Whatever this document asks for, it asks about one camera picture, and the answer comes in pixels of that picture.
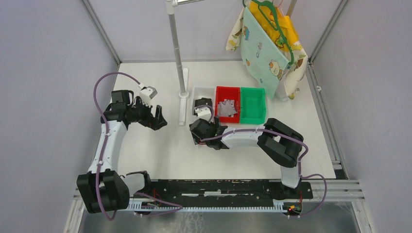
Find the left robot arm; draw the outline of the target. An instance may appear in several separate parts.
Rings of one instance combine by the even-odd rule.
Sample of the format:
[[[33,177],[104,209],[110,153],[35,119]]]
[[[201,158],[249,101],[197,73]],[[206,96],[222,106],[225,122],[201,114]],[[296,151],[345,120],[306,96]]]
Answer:
[[[151,195],[153,185],[147,171],[117,173],[123,139],[129,125],[139,123],[154,131],[167,125],[162,107],[156,106],[152,114],[151,100],[157,94],[148,86],[137,96],[131,90],[112,91],[112,102],[101,117],[101,136],[95,157],[87,173],[77,178],[77,187],[89,213],[102,213],[126,209],[135,193],[141,198]]]

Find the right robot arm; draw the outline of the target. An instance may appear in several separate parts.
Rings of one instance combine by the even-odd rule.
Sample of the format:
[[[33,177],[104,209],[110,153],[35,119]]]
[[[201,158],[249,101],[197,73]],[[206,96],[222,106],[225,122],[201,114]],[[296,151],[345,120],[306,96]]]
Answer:
[[[293,198],[300,192],[301,158],[309,148],[303,136],[278,119],[269,118],[255,128],[223,126],[219,118],[213,122],[198,119],[189,125],[194,144],[215,150],[237,147],[258,147],[281,168],[281,193]]]

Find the black credit cards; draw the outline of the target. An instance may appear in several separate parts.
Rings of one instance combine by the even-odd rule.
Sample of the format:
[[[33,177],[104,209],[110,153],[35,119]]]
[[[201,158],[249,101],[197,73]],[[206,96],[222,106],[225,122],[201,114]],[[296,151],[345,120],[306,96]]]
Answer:
[[[212,107],[212,104],[213,104],[213,102],[212,102],[212,99],[210,99],[210,98],[200,98],[200,99],[196,99],[196,100],[194,101],[193,114],[194,114],[195,116],[197,116],[197,113],[195,112],[195,109],[198,108],[199,106],[201,106],[201,105],[208,105],[208,106]]]

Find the silver credit cards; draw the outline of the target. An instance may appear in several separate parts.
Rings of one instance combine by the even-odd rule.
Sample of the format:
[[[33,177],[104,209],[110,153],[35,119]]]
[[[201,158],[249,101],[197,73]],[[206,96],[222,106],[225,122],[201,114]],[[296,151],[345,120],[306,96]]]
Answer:
[[[217,107],[219,117],[234,117],[238,113],[234,100],[224,99],[218,103]]]

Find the white stand base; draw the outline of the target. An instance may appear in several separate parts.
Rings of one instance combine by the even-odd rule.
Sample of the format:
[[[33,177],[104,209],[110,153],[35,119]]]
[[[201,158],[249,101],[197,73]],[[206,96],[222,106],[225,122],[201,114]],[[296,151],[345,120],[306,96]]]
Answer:
[[[187,114],[187,100],[189,98],[188,83],[189,83],[189,69],[183,68],[182,65],[178,66],[178,78],[180,85],[180,104],[179,104],[179,119],[178,125],[184,126],[186,124]]]

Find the white plastic bin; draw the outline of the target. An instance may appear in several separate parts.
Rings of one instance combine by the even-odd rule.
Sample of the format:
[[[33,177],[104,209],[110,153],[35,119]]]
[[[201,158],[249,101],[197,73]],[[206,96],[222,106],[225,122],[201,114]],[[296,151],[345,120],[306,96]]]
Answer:
[[[193,123],[198,117],[193,114],[194,101],[200,98],[212,99],[212,107],[215,108],[216,87],[215,86],[194,86],[188,102],[188,119],[189,124]]]

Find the red plastic bin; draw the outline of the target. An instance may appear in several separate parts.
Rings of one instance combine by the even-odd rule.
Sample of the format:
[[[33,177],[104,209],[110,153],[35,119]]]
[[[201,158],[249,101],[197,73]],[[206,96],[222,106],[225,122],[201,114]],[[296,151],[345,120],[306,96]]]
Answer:
[[[215,116],[222,123],[240,122],[240,88],[217,86]]]

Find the green plastic bin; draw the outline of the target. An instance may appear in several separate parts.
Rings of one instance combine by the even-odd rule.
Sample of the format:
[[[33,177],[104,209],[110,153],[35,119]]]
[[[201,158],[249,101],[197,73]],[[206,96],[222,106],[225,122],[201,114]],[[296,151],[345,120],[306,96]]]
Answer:
[[[263,124],[266,118],[266,94],[263,88],[240,88],[240,123]]]

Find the mint cartoon cloth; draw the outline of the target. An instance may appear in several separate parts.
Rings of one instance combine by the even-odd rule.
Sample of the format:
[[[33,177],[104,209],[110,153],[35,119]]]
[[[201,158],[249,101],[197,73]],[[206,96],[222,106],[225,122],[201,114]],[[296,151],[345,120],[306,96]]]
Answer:
[[[243,11],[240,51],[247,71],[265,90],[267,97],[272,99],[286,74],[289,60],[280,52],[247,7]]]

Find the cream cartoon cloth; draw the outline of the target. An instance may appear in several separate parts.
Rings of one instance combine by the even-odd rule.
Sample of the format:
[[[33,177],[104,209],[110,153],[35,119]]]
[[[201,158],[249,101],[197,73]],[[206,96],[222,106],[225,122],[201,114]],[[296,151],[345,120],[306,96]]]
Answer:
[[[242,31],[243,11],[244,9],[241,11],[237,22],[229,35],[226,43],[226,50],[240,51],[240,34]],[[286,46],[280,35],[269,37],[278,47],[280,52],[283,53],[283,55],[289,60],[286,74],[283,76],[277,87],[275,97],[278,97],[282,101],[286,101],[288,99],[292,100],[295,98],[296,92],[300,90],[300,83],[305,75],[305,67],[307,65],[308,56],[299,41]]]

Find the silver stand pole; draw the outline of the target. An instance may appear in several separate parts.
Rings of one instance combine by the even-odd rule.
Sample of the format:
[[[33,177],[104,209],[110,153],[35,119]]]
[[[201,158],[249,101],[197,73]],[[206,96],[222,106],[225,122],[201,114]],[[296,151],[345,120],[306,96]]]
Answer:
[[[177,0],[167,0],[166,1],[167,13],[169,16],[170,29],[171,29],[171,34],[172,34],[172,42],[173,42],[176,68],[178,72],[179,70],[178,66],[182,65],[182,61],[181,61],[180,47],[179,47],[179,42],[178,42],[178,33],[177,33],[177,27],[176,27],[176,21],[175,21],[175,10],[174,10],[174,8],[177,5],[178,5]]]

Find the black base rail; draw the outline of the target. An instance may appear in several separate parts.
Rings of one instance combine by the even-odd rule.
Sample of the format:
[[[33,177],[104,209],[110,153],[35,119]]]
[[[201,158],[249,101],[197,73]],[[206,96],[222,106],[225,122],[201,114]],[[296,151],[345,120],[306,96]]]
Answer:
[[[162,200],[161,207],[272,207],[313,198],[309,182],[289,188],[277,180],[152,180],[142,192]]]

